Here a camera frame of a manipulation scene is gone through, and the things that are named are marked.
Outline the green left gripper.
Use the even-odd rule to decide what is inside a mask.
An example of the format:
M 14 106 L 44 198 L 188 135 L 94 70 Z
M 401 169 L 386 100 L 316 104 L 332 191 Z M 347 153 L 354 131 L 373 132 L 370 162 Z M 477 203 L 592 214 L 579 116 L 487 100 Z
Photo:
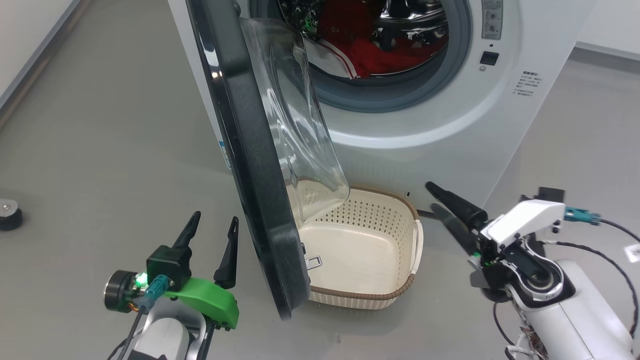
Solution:
M 159 246 L 146 260 L 145 272 L 117 270 L 105 285 L 103 303 L 112 312 L 148 314 L 167 297 L 214 321 L 217 328 L 235 330 L 240 311 L 229 289 L 237 280 L 239 219 L 231 219 L 227 245 L 214 279 L 191 276 L 190 242 L 197 233 L 201 212 L 195 211 L 173 247 Z

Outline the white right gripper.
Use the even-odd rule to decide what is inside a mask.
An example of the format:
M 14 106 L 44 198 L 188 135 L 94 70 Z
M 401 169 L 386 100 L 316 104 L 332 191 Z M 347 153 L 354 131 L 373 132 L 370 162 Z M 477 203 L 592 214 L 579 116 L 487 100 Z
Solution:
M 565 205 L 544 199 L 525 199 L 489 220 L 487 212 L 452 191 L 426 182 L 426 190 L 442 203 L 430 209 L 477 267 L 470 276 L 474 288 L 505 291 L 507 285 L 523 293 L 561 293 L 565 276 L 560 265 L 536 253 L 530 237 L 542 230 L 558 230 Z

